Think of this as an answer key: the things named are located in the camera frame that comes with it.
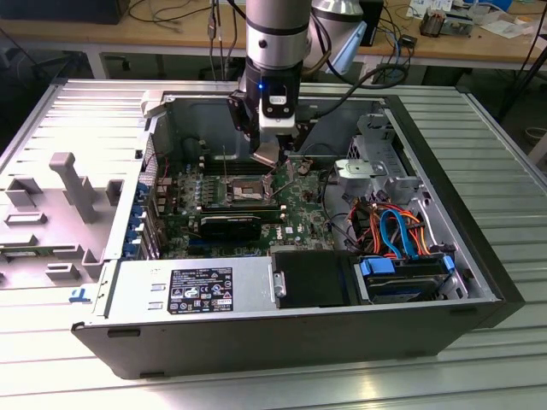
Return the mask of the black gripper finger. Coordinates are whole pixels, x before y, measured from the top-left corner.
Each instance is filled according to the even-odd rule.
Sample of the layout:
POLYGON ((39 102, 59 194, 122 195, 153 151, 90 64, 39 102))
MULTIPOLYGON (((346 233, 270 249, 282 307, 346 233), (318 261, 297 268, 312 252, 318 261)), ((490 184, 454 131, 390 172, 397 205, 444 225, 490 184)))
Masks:
POLYGON ((299 151, 310 133, 310 122, 298 122, 295 136, 279 135, 279 163, 284 163, 289 153, 299 151))
POLYGON ((249 152, 256 152, 260 146, 258 113, 255 108, 247 109, 246 94, 242 91, 232 92, 226 99, 235 129, 244 134, 249 142, 249 152))

